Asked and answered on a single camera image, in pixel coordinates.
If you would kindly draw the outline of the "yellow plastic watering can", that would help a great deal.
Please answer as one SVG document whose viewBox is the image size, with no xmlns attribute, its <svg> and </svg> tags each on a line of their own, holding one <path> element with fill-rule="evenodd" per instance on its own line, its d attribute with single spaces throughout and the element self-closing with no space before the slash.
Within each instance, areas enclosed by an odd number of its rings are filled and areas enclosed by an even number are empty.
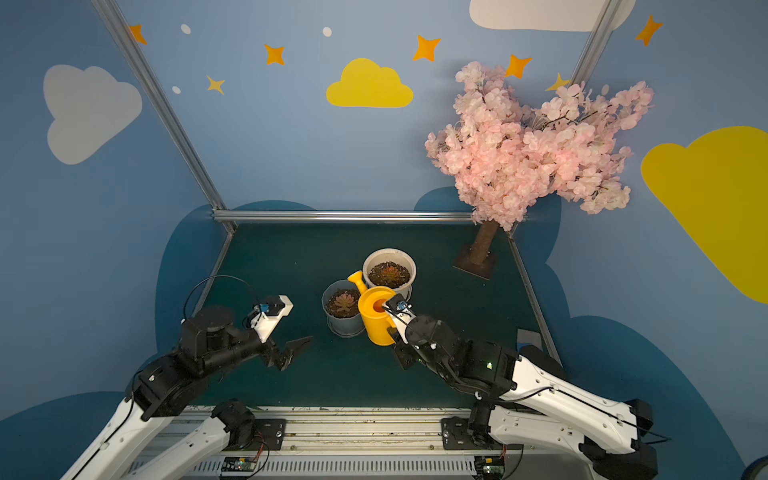
<svg viewBox="0 0 768 480">
<path fill-rule="evenodd" d="M 395 292 L 386 286 L 367 287 L 363 281 L 363 272 L 357 271 L 347 278 L 360 292 L 358 310 L 369 340 L 378 346 L 390 346 L 395 343 L 389 329 L 394 328 L 390 316 L 384 310 L 384 304 Z"/>
</svg>

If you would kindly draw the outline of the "grey-blue pot with succulent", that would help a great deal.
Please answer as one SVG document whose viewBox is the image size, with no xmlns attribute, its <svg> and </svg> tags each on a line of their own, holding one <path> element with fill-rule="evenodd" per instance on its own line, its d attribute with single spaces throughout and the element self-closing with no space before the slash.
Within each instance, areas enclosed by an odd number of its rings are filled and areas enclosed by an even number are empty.
<svg viewBox="0 0 768 480">
<path fill-rule="evenodd" d="M 360 296 L 358 288 L 348 280 L 339 280 L 327 287 L 321 304 L 332 333 L 341 338 L 352 338 L 365 330 L 358 308 Z"/>
</svg>

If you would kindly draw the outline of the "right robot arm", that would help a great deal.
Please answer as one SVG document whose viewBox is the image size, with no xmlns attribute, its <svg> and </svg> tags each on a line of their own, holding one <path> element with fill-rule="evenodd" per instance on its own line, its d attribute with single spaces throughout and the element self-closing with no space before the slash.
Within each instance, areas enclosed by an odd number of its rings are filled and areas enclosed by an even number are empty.
<svg viewBox="0 0 768 480">
<path fill-rule="evenodd" d="M 468 430 L 477 443 L 540 443 L 572 451 L 605 479 L 653 479 L 657 453 L 645 442 L 651 406 L 583 390 L 514 349 L 463 340 L 446 323 L 415 314 L 400 294 L 382 308 L 403 368 L 419 363 L 478 401 Z"/>
</svg>

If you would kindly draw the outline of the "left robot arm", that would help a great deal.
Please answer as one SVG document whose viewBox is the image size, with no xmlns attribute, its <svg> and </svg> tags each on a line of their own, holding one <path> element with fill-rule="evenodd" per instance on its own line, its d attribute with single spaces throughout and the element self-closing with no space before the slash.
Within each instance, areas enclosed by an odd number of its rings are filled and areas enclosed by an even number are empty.
<svg viewBox="0 0 768 480">
<path fill-rule="evenodd" d="M 245 329 L 226 308 L 204 309 L 181 323 L 174 349 L 137 371 L 111 419 L 64 473 L 66 479 L 180 479 L 208 457 L 227 449 L 269 449 L 254 413 L 238 400 L 217 405 L 190 434 L 137 470 L 145 447 L 209 387 L 212 378 L 260 358 L 287 369 L 310 346 L 303 337 L 279 348 L 271 335 L 292 309 L 286 297 L 254 308 Z"/>
</svg>

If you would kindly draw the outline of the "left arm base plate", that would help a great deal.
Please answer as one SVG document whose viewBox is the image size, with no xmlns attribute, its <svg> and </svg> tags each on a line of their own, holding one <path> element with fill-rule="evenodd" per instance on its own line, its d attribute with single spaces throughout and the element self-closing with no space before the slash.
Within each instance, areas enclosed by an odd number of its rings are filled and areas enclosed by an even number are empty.
<svg viewBox="0 0 768 480">
<path fill-rule="evenodd" d="M 284 418 L 257 418 L 251 432 L 233 445 L 228 445 L 224 452 L 258 451 L 260 448 L 280 451 L 286 436 L 286 425 L 287 420 Z"/>
</svg>

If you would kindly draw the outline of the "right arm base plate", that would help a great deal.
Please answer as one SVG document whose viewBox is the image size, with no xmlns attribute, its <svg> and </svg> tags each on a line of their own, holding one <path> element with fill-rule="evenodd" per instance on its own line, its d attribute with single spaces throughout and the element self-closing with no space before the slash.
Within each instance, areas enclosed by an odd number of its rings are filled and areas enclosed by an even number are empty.
<svg viewBox="0 0 768 480">
<path fill-rule="evenodd" d="M 440 421 L 441 438 L 444 450 L 449 451 L 500 451 L 502 445 L 489 435 L 475 432 L 469 421 L 461 417 L 448 417 Z"/>
</svg>

